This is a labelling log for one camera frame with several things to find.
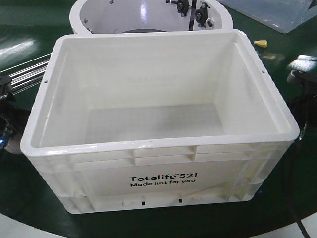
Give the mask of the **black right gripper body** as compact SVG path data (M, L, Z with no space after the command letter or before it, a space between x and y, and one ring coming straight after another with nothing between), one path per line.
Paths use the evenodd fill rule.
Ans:
M287 77L290 84L299 85L299 96L287 102L294 116L306 117L317 115L317 76L300 70L291 70Z

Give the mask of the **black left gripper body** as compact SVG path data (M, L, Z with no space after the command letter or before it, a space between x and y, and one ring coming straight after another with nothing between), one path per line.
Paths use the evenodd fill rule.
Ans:
M4 151L9 141L16 142L19 134L11 124L14 106L9 102L16 101L12 94L12 78L9 75L0 77L0 150Z

